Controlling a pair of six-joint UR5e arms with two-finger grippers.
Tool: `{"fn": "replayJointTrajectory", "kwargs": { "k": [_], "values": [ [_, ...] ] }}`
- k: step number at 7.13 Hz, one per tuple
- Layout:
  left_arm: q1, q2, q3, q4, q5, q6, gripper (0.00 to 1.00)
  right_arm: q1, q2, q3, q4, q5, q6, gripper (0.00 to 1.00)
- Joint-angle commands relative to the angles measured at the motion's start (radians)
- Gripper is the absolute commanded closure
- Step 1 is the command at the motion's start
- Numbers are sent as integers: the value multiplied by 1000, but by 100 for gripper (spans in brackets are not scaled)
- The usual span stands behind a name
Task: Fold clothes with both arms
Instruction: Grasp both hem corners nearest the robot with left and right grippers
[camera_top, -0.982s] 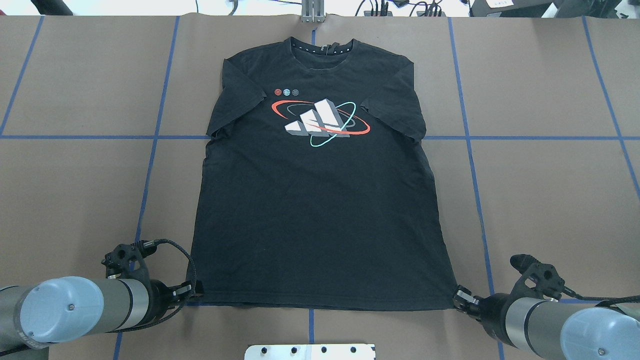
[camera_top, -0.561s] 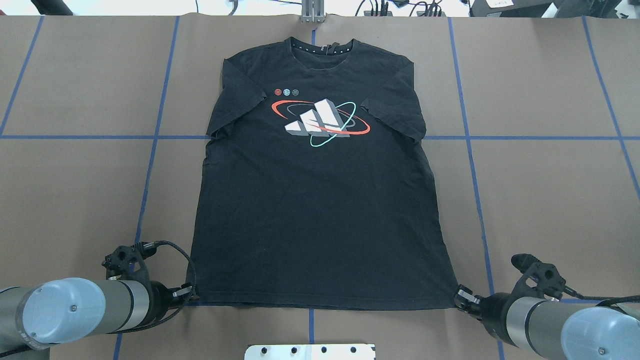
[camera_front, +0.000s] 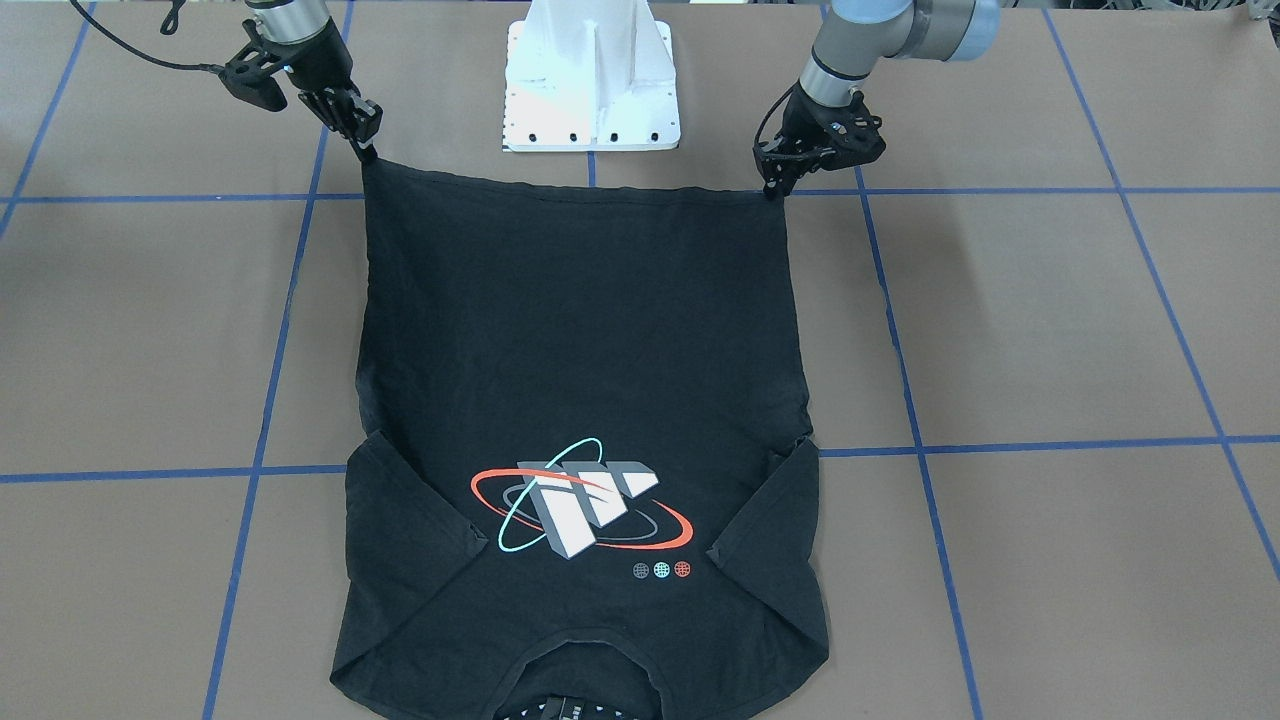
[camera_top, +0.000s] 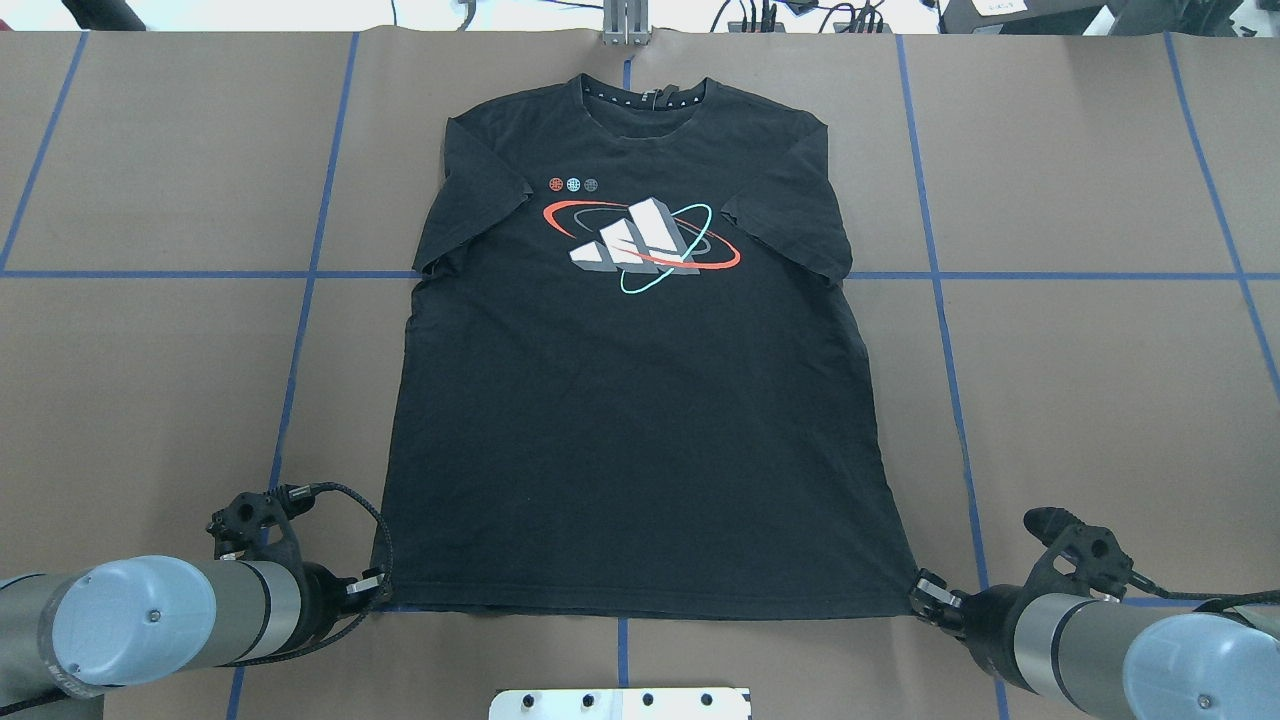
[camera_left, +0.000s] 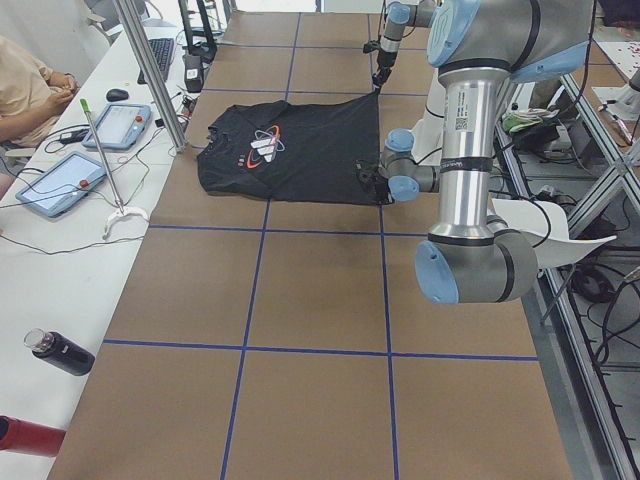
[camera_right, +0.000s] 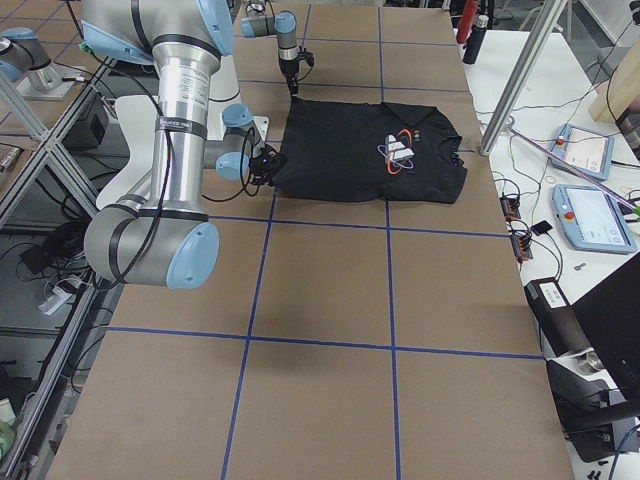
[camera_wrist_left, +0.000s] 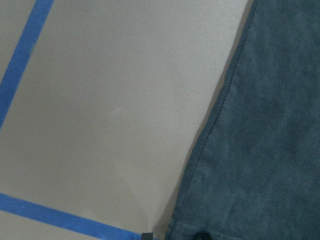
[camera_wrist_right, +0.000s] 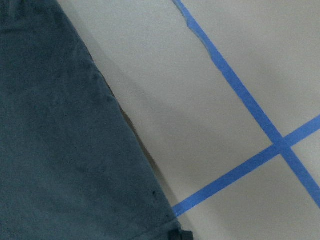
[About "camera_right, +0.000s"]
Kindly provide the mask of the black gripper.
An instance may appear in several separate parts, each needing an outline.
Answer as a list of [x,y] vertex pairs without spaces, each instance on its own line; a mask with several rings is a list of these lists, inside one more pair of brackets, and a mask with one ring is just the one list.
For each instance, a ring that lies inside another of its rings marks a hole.
[[297,96],[299,94],[299,54],[300,50],[298,47],[278,49],[280,71],[284,78],[288,80],[288,89],[291,96]]
[[272,146],[260,146],[249,161],[249,182],[256,186],[273,186],[274,177],[286,163],[287,157]]

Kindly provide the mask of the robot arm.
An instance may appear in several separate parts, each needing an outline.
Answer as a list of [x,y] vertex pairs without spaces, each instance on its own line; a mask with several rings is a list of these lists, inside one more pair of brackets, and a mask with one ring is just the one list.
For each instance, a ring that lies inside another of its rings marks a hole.
[[245,38],[276,37],[279,68],[290,96],[296,97],[300,63],[304,59],[296,36],[296,15],[290,10],[275,12],[270,1],[249,1],[240,20],[240,30]]
[[232,54],[224,1],[86,1],[83,35],[95,52],[152,64],[159,76],[152,166],[103,207],[84,239],[97,275],[115,284],[193,289],[211,275],[219,231],[201,205],[210,151],[210,81]]

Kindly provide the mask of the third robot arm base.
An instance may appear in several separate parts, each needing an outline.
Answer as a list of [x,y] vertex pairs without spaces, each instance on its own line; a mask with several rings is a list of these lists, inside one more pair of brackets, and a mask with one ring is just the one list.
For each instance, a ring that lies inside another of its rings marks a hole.
[[65,81],[66,67],[56,66],[35,32],[16,27],[1,32],[1,72],[27,100],[61,101],[75,76]]

